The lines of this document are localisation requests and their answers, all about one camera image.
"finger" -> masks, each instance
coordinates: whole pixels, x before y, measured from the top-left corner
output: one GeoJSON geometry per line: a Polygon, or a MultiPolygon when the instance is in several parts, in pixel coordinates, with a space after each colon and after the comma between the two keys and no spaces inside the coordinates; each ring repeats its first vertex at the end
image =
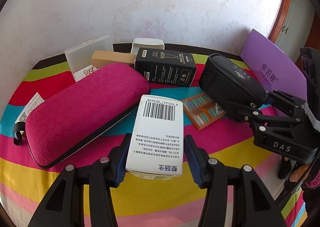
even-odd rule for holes
{"type": "MultiPolygon", "coordinates": [[[[304,174],[304,172],[308,169],[309,164],[305,164],[303,166],[300,166],[297,170],[295,170],[290,175],[290,182],[297,182],[300,177],[304,174]]],[[[309,176],[309,172],[304,176],[303,181],[305,181],[309,176]]]]}

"blue stripe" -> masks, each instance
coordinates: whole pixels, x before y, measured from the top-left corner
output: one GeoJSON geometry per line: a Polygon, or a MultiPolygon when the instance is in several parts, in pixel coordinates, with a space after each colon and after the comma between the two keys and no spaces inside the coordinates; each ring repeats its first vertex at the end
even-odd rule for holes
{"type": "Polygon", "coordinates": [[[301,206],[301,209],[297,215],[297,217],[295,218],[295,220],[293,221],[293,224],[291,225],[291,227],[295,227],[297,226],[298,222],[300,221],[300,218],[302,217],[304,211],[306,210],[306,204],[303,203],[303,205],[301,206]]]}
{"type": "MultiPolygon", "coordinates": [[[[200,87],[161,88],[151,90],[152,95],[173,98],[176,100],[183,100],[185,98],[197,95],[202,92],[203,91],[200,87]]],[[[268,106],[270,105],[263,105],[260,109],[266,108],[268,106]]],[[[12,129],[14,126],[14,122],[18,118],[19,114],[21,113],[24,107],[25,106],[7,105],[0,122],[0,134],[7,137],[12,137],[12,129]]],[[[132,132],[136,115],[137,109],[135,109],[121,122],[117,123],[114,127],[108,130],[105,134],[103,134],[103,136],[122,135],[128,132],[132,132]]],[[[192,124],[192,122],[185,113],[183,113],[183,122],[185,126],[192,124]]]]}

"table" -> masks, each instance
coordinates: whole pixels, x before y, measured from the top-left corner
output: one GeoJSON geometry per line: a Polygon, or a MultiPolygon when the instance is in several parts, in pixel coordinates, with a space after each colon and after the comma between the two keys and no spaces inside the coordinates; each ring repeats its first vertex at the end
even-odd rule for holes
{"type": "MultiPolygon", "coordinates": [[[[249,68],[238,56],[228,58],[245,69],[249,68]]],[[[206,55],[194,54],[197,73],[190,88],[175,88],[151,84],[151,94],[182,100],[202,92],[198,80],[206,62],[206,55]]],[[[65,55],[57,55],[37,63],[14,92],[0,122],[0,199],[10,218],[18,227],[26,227],[39,202],[59,172],[68,164],[77,167],[93,163],[118,146],[125,133],[132,132],[136,111],[68,159],[50,169],[41,169],[33,161],[28,145],[15,146],[12,140],[14,122],[24,106],[38,92],[48,99],[74,83],[65,55]]],[[[273,107],[262,106],[264,114],[275,114],[273,107]]],[[[210,157],[227,166],[249,164],[262,178],[274,198],[281,192],[277,168],[280,156],[253,145],[248,123],[236,123],[227,116],[198,131],[184,114],[184,135],[191,134],[196,144],[206,149],[210,157]]],[[[89,189],[84,187],[84,214],[90,226],[89,189]]],[[[134,177],[127,173],[120,187],[111,190],[119,227],[176,227],[197,226],[204,203],[205,190],[193,182],[186,160],[183,175],[163,181],[134,177]]],[[[232,189],[228,189],[226,226],[231,225],[232,189]]],[[[296,226],[304,203],[301,190],[291,197],[282,210],[288,226],[296,226]]]]}

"white wall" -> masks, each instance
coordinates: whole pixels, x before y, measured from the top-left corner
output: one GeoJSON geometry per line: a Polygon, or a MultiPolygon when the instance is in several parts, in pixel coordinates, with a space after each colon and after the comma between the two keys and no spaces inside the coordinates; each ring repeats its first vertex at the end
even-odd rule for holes
{"type": "Polygon", "coordinates": [[[252,28],[268,36],[281,0],[8,0],[0,12],[0,117],[39,60],[113,32],[239,54],[252,28]]]}

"black strap loop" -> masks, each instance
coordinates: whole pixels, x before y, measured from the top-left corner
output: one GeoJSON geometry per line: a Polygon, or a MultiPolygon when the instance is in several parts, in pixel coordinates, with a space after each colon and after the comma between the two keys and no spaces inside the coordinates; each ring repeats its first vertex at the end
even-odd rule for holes
{"type": "Polygon", "coordinates": [[[23,121],[19,121],[14,125],[12,134],[13,134],[13,143],[15,145],[18,146],[22,144],[22,134],[20,131],[25,131],[25,130],[26,130],[26,123],[23,121]]]}

